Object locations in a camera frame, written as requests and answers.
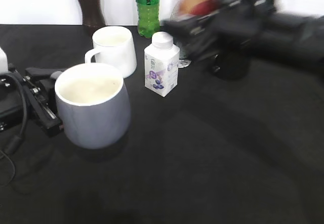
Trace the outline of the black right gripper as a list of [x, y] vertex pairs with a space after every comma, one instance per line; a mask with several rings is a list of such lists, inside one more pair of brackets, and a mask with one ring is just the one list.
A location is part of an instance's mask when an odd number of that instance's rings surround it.
[[261, 20], [275, 12], [274, 0], [218, 0], [219, 9], [207, 15], [165, 20], [163, 31], [180, 42], [187, 58], [202, 60], [221, 53], [235, 40], [240, 47], [261, 32]]

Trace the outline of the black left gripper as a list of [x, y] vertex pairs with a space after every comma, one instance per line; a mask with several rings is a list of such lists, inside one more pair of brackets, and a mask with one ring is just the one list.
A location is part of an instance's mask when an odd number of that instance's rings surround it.
[[[25, 90], [27, 118], [33, 120], [47, 136], [63, 131], [63, 123], [57, 115], [54, 86], [57, 77], [66, 68], [28, 67], [21, 75], [15, 67], [9, 71]], [[1, 131], [19, 125], [23, 121], [23, 103], [14, 81], [1, 75]]]

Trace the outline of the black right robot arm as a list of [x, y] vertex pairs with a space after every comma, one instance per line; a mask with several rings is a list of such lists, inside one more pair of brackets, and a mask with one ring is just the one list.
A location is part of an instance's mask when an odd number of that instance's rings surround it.
[[323, 73], [323, 17], [280, 13], [274, 0], [213, 2], [216, 10], [206, 15], [163, 22], [189, 60], [214, 57], [211, 71], [224, 80], [244, 77], [256, 57]]

